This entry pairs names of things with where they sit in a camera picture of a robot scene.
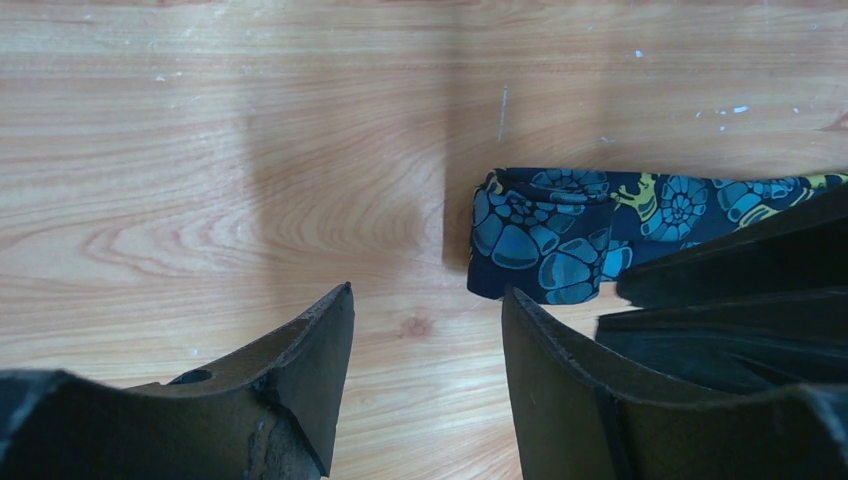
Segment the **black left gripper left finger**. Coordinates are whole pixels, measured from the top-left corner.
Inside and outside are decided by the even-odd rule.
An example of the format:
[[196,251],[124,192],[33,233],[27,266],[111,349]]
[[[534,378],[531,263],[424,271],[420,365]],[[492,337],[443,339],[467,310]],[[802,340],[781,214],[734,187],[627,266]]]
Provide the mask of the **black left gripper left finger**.
[[1,374],[5,479],[321,479],[354,327],[341,284],[297,318],[169,383]]

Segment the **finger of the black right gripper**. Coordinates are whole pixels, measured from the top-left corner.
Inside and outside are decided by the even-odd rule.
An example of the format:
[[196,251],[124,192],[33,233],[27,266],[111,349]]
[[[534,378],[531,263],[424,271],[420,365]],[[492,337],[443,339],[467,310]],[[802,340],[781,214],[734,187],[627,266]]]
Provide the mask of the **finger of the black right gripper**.
[[847,287],[847,190],[623,272],[619,297],[682,307]]
[[847,381],[844,289],[755,296],[601,317],[595,339],[662,374],[749,395]]

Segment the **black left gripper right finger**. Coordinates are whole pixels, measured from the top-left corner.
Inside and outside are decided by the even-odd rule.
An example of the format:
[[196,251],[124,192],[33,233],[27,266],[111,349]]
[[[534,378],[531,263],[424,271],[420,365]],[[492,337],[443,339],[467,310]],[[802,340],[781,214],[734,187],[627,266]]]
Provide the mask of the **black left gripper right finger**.
[[502,308],[527,479],[843,479],[847,381],[749,395],[646,368],[523,292]]

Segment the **blue patterned necktie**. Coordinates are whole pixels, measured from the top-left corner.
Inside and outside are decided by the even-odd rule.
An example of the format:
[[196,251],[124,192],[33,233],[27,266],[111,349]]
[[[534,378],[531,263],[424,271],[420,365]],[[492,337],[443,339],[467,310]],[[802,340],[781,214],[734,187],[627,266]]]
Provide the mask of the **blue patterned necktie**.
[[762,180],[566,168],[491,171],[474,194],[467,287],[543,305],[596,297],[637,265],[728,235],[846,183],[843,173]]

